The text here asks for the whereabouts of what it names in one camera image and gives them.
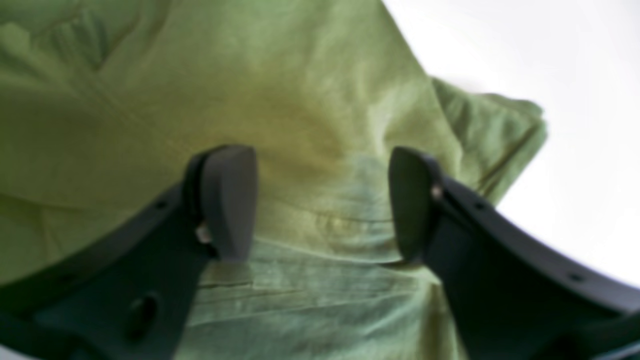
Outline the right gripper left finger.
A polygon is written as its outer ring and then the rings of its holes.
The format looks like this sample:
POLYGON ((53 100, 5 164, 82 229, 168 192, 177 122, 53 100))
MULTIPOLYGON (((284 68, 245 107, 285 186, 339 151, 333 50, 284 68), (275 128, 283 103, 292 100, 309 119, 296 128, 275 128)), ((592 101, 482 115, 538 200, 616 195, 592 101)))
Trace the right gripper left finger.
POLYGON ((18 360, 170 360, 210 264, 249 258, 258 157, 223 145, 78 253, 1 288, 1 353, 18 360))

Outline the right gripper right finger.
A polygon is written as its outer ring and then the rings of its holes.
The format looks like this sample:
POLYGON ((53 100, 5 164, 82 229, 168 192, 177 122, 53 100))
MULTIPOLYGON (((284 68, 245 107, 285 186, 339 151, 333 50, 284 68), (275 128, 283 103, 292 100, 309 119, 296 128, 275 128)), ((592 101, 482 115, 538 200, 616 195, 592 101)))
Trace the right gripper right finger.
POLYGON ((471 360, 637 360, 638 287, 535 239, 437 160, 406 146, 388 168, 402 261, 442 283, 471 360))

